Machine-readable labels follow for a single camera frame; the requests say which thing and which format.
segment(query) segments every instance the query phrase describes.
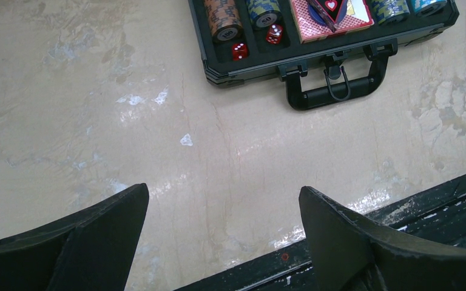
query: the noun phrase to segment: heart symbol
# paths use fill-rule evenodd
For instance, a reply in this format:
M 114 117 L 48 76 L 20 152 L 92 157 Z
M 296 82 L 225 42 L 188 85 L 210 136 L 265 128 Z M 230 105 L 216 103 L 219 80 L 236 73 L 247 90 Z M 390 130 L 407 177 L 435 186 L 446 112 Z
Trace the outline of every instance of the heart symbol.
M 335 0 L 326 1 L 326 7 L 330 9 L 331 11 L 334 11 L 335 8 L 337 7 L 337 1 Z

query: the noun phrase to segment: case latch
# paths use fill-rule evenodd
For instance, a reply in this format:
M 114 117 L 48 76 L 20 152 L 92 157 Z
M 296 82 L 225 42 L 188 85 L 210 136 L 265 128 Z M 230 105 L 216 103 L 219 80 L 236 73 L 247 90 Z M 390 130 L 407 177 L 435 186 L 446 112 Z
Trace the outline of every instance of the case latch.
M 340 77 L 340 66 L 349 57 L 351 50 L 342 50 L 339 52 L 329 53 L 324 57 L 324 65 L 326 66 L 326 77 L 336 80 Z
M 281 82 L 285 82 L 289 75 L 299 74 L 301 77 L 308 76 L 308 66 L 305 61 L 289 62 L 279 65 L 278 71 L 280 72 L 279 78 Z
M 324 70 L 324 75 L 326 76 L 326 83 L 328 84 L 328 90 L 331 94 L 331 97 L 336 101 L 346 101 L 351 97 L 351 86 L 349 85 L 349 80 L 347 79 L 347 74 L 342 63 L 349 57 L 349 52 L 351 50 L 342 50 L 339 52 L 329 53 L 324 58 L 324 65 L 326 69 Z M 331 90 L 331 82 L 330 79 L 336 80 L 340 78 L 340 76 L 344 76 L 344 81 L 347 87 L 347 94 L 346 96 L 339 98 L 333 93 Z
M 371 62 L 379 57 L 394 56 L 397 53 L 397 38 L 366 45 L 363 47 L 363 52 Z

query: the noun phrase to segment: red card box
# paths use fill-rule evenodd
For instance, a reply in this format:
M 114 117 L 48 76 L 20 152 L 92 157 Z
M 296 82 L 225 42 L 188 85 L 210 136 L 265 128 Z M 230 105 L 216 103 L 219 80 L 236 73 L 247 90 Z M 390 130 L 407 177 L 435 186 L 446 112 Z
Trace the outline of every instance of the red card box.
M 337 22 L 342 6 L 347 0 L 308 0 L 309 4 L 318 4 L 320 9 L 329 17 L 332 22 Z
M 336 24 L 335 33 L 310 17 L 306 0 L 290 0 L 290 2 L 301 43 L 321 41 L 328 37 L 356 32 L 374 24 L 365 0 L 348 0 L 347 15 L 344 20 Z

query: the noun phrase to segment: blue poker chip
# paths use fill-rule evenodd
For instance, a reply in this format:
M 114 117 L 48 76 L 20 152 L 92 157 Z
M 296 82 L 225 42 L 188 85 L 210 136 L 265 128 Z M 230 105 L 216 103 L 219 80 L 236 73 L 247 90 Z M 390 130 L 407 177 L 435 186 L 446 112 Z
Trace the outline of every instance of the blue poker chip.
M 406 0 L 373 0 L 372 7 L 379 25 L 401 22 L 410 15 Z
M 277 0 L 246 0 L 246 5 L 255 29 L 271 26 L 282 18 Z
M 418 17 L 430 16 L 447 4 L 447 0 L 414 0 L 413 8 Z
M 342 8 L 340 8 L 337 23 L 341 23 L 347 15 L 347 2 L 348 1 L 344 1 Z M 315 20 L 316 23 L 327 27 L 322 17 L 319 16 L 319 14 L 313 9 L 312 5 L 310 4 L 308 4 L 308 13 L 310 13 L 310 17 L 312 17 L 312 19 Z

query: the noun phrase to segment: white stain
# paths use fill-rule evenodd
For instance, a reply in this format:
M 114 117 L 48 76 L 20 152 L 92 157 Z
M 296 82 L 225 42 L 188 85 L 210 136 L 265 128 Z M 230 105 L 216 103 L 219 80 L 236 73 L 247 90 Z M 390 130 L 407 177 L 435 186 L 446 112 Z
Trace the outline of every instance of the white stain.
M 149 194 L 152 195 L 152 196 L 160 196 L 162 195 L 163 193 L 169 191 L 170 189 L 172 189 L 172 186 L 174 185 L 174 187 L 177 187 L 177 186 L 182 186 L 183 184 L 186 183 L 186 174 L 181 174 L 179 177 L 169 181 L 169 182 L 165 182 L 162 186 L 160 187 L 154 187 L 153 189 L 149 190 Z
M 100 162 L 103 160 L 103 157 L 101 157 L 101 155 L 99 155 L 98 153 L 93 153 L 93 161 L 94 162 Z
M 231 269 L 231 268 L 233 268 L 235 266 L 240 265 L 241 263 L 242 263 L 242 261 L 240 259 L 236 258 L 236 259 L 232 259 L 230 262 L 227 262 L 225 265 L 226 265 L 227 269 Z
M 73 167 L 74 169 L 78 169 L 78 171 L 81 171 L 81 170 L 84 169 L 86 166 L 87 166 L 87 163 L 86 163 L 86 162 L 80 162 L 80 163 L 73 162 L 73 163 L 72 163 L 72 167 Z
M 136 254 L 137 255 L 147 255 L 151 251 L 151 247 L 148 245 L 145 246 L 138 246 Z
M 437 216 L 437 213 L 430 214 L 430 215 L 426 216 L 424 219 L 429 219 L 429 218 L 432 218 L 432 217 L 435 217 L 435 216 Z
M 278 144 L 281 143 L 281 135 L 280 133 L 276 133 L 274 136 L 271 136 L 270 138 L 264 138 L 264 139 L 258 139 L 255 140 L 254 144 L 246 149 L 242 150 L 237 150 L 237 156 L 240 155 L 245 155 L 253 150 L 258 150 L 262 149 L 264 147 L 267 147 L 267 145 L 271 144 Z
M 190 134 L 185 134 L 184 137 L 182 137 L 180 139 L 180 143 L 182 146 L 188 146 L 188 147 L 191 147 L 194 145 L 194 143 L 192 142 L 192 138 L 190 137 Z
M 400 221 L 401 219 L 399 219 L 399 217 L 401 216 L 401 214 L 412 206 L 412 201 L 408 201 L 405 204 L 401 205 L 398 209 L 392 211 L 389 215 L 387 215 L 387 217 L 382 221 L 383 224 L 389 225 L 397 221 Z
M 444 109 L 446 107 L 450 107 L 451 105 L 451 98 L 453 95 L 453 83 L 444 81 L 437 87 L 437 91 L 435 93 L 435 104 L 437 108 Z
M 62 39 L 58 37 L 58 42 L 47 53 L 57 61 L 70 61 L 78 57 L 82 52 L 85 52 L 92 46 L 95 39 L 95 33 L 91 28 L 84 28 L 78 35 L 82 36 L 75 39 Z
M 269 245 L 274 246 L 275 249 L 289 246 L 297 243 L 306 238 L 305 230 L 302 227 L 294 226 L 294 230 L 285 234 L 282 239 L 269 242 Z
M 131 104 L 133 106 L 135 106 L 135 105 L 137 105 L 139 103 L 144 103 L 144 102 L 145 102 L 144 98 L 142 98 L 142 97 L 140 97 L 138 95 L 135 95 L 135 96 L 132 95 L 132 96 L 129 97 L 129 104 Z
M 110 186 L 115 193 L 119 193 L 127 188 L 126 184 L 120 183 L 117 179 L 110 179 Z
M 147 274 L 147 282 L 153 284 L 155 279 L 155 272 L 160 268 L 160 257 L 155 256 L 149 261 L 149 273 Z
M 128 94 L 124 95 L 121 98 L 117 99 L 116 103 L 124 103 L 128 101 L 128 103 L 132 106 L 138 105 L 140 103 L 145 103 L 146 100 L 138 95 Z
M 121 122 L 127 124 L 126 121 L 133 121 L 133 120 L 136 120 L 136 119 L 140 118 L 141 115 L 139 115 L 137 113 L 138 113 L 137 111 L 133 111 L 133 110 L 127 110 L 127 111 L 121 112 L 120 113 L 120 120 L 121 120 Z
M 347 208 L 364 214 L 385 205 L 389 200 L 390 194 L 387 189 L 373 190 L 369 195 L 347 204 Z
M 162 92 L 158 93 L 158 96 L 153 99 L 154 102 L 158 103 L 158 105 L 162 105 L 165 103 L 165 100 L 167 99 L 167 95 L 169 94 L 169 86 L 165 86 Z

